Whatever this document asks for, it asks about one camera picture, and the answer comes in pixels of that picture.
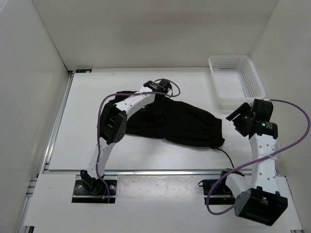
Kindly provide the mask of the black trousers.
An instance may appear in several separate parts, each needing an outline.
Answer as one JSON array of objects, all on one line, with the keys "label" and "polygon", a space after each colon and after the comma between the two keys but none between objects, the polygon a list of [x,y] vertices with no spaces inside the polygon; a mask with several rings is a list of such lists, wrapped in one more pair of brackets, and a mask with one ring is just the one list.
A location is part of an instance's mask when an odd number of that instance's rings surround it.
[{"label": "black trousers", "polygon": [[169,99],[163,115],[136,112],[127,122],[126,137],[112,150],[109,168],[167,170],[231,166],[221,149],[222,120],[182,101]]}]

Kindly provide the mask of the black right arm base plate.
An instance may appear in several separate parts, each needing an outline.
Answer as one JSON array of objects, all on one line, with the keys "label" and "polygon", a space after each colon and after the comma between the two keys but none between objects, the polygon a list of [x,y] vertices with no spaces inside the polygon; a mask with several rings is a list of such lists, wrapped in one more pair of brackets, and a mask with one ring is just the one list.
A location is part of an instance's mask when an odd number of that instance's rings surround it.
[{"label": "black right arm base plate", "polygon": [[[205,195],[205,203],[207,199],[207,195],[217,180],[208,179],[201,180],[198,183],[198,186],[203,188],[203,192]],[[218,184],[212,191],[209,204],[210,205],[233,205],[235,203],[235,198],[231,192],[231,190],[223,183]]]}]

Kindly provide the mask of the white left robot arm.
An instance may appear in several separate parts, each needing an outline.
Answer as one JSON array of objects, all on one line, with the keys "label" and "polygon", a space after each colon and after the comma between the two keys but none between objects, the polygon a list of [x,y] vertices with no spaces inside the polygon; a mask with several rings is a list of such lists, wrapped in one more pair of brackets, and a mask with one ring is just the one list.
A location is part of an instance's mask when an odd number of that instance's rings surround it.
[{"label": "white left robot arm", "polygon": [[115,93],[113,96],[125,96],[116,103],[102,101],[97,122],[97,146],[86,169],[80,176],[85,189],[91,194],[101,191],[106,182],[103,180],[105,166],[116,143],[126,133],[128,119],[145,106],[166,96],[172,89],[168,80],[159,83],[148,81],[134,93]]}]

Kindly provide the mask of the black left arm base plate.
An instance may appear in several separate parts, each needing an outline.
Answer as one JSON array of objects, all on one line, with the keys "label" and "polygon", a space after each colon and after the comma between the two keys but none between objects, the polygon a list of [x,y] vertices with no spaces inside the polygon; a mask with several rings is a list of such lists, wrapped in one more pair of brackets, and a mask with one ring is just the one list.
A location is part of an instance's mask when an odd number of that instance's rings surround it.
[{"label": "black left arm base plate", "polygon": [[108,189],[101,181],[99,181],[99,184],[92,189],[85,184],[80,177],[76,178],[71,202],[114,204],[116,200],[118,179],[117,177],[108,177],[108,180],[105,180],[105,182],[107,183]]}]

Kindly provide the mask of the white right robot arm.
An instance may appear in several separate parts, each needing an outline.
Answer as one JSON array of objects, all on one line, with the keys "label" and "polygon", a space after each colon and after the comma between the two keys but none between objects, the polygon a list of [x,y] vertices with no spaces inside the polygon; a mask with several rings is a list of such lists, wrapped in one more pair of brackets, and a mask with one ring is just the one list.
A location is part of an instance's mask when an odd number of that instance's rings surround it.
[{"label": "white right robot arm", "polygon": [[268,159],[252,165],[249,183],[240,171],[218,182],[222,193],[233,194],[236,216],[267,226],[272,226],[288,207],[288,199],[280,195],[277,187],[275,159],[269,157],[278,138],[277,125],[270,122],[272,112],[271,102],[255,99],[251,105],[243,103],[226,118],[242,136],[249,138],[253,160],[265,156]]}]

